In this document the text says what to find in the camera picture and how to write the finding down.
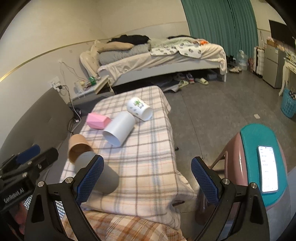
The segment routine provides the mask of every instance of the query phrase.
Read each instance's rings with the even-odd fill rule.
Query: smartphone
[[[279,181],[274,149],[271,146],[258,146],[258,156],[261,171],[261,191],[263,193],[276,192]]]

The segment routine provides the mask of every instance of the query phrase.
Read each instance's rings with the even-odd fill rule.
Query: pink stool
[[[281,156],[283,159],[283,163],[285,166],[286,174],[287,174],[287,164],[286,159],[284,156],[283,149],[277,140]],[[210,169],[220,161],[225,160],[224,162],[224,177],[228,178],[232,183],[236,185],[248,186],[248,175],[247,175],[247,166],[246,166],[246,159],[244,154],[244,147],[242,143],[242,137],[240,132],[238,132],[225,146],[223,151],[220,153],[218,158],[213,162],[210,166]],[[236,214],[235,203],[233,206],[233,212],[230,213],[230,217],[234,217]],[[200,190],[198,195],[198,205],[197,205],[197,212],[196,212],[196,222],[200,225],[204,225],[208,218],[212,215],[214,211],[214,205],[208,205],[205,196],[203,195],[202,191]]]

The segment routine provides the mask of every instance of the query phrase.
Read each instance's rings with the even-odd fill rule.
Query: bed frame
[[[122,85],[135,80],[145,79],[152,76],[183,72],[197,69],[219,69],[219,63],[211,62],[207,60],[193,60],[174,64],[163,64],[151,68],[144,68],[141,70],[132,70],[121,75],[112,86]],[[107,70],[100,72],[100,77],[108,75]],[[226,82],[226,74],[222,77],[223,81]]]
[[[80,55],[80,61],[83,66],[86,68],[89,76],[93,76],[95,78],[101,77],[102,79],[109,75],[107,70],[100,71],[98,75],[97,70],[99,68],[98,65],[98,54],[97,47],[94,45],[91,47],[90,51],[85,51]],[[151,68],[144,68],[141,70],[131,70],[123,75],[121,75],[112,86],[122,85],[128,82],[132,82],[135,80],[145,79],[152,76],[175,73],[175,72],[183,72],[190,70],[198,70],[198,69],[219,69],[220,65],[218,62],[212,62],[207,60],[199,60],[192,59],[191,61],[174,63],[174,64],[162,64]],[[223,81],[226,82],[226,74],[222,77]]]

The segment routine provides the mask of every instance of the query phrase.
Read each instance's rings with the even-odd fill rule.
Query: green curtain
[[[236,41],[249,57],[253,57],[254,47],[258,45],[256,18],[250,0],[228,0],[234,19]]]
[[[258,45],[255,15],[250,0],[181,0],[190,34],[236,56],[242,49],[252,56]]]

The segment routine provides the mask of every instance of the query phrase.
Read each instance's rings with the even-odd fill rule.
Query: orange plaid blanket
[[[84,214],[103,241],[186,241],[181,230],[139,217],[98,211],[85,211]],[[77,240],[66,217],[62,222],[68,237]]]

